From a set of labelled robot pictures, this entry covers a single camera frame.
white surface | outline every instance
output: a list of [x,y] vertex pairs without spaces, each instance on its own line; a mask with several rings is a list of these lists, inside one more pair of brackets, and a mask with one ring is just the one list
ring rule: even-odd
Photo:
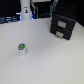
[[24,56],[25,55],[25,48],[23,50],[18,50],[18,51],[19,51],[20,56]]
[[[70,41],[51,34],[50,19],[0,25],[0,84],[84,84],[84,27]],[[19,56],[24,43],[26,55]]]
[[21,3],[21,20],[31,20],[32,12],[30,10],[30,0],[20,0],[20,3]]

